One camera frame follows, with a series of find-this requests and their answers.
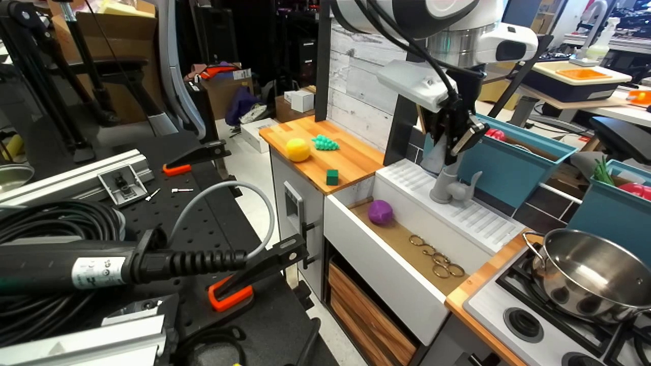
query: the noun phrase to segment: green toy block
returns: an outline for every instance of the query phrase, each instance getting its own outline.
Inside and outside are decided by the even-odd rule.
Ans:
[[[339,170],[337,169],[328,169],[325,170],[325,185],[337,185],[339,183]]]
[[[325,134],[317,134],[311,138],[317,151],[339,151],[339,145],[328,138]]]

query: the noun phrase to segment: plastic container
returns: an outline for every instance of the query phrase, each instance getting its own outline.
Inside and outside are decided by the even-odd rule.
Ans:
[[[543,138],[525,129],[480,116],[491,129],[503,131],[506,142],[482,138],[463,152],[457,177],[470,183],[476,170],[485,170],[476,190],[499,202],[521,208],[533,190],[548,180],[576,149]]]
[[[630,76],[606,66],[578,66],[570,61],[537,62],[525,77],[525,86],[559,101],[606,100]]]
[[[609,170],[618,179],[651,185],[649,172],[618,160],[611,160]],[[593,180],[581,206],[567,225],[604,235],[651,266],[651,202],[647,200]]]

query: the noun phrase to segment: teal container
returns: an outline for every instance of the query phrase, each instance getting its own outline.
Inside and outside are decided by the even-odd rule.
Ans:
[[[618,160],[609,163],[615,177],[651,185],[651,174]],[[570,228],[604,235],[651,266],[651,202],[618,187],[593,180]]]
[[[576,151],[574,146],[533,134],[515,124],[504,124],[488,116],[478,117],[491,129],[503,131],[509,142],[485,136],[463,152],[457,177],[469,183],[476,170],[485,170],[476,187],[513,209],[518,209],[533,190],[548,180]]]

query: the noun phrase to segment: wooden drawer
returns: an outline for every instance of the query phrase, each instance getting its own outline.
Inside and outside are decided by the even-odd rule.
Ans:
[[[330,265],[330,307],[371,364],[409,364],[418,346],[341,269]]]

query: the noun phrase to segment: stove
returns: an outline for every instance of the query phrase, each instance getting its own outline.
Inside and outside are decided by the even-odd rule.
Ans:
[[[527,364],[541,366],[647,366],[651,320],[598,326],[556,307],[535,280],[522,249],[466,300],[473,314]]]

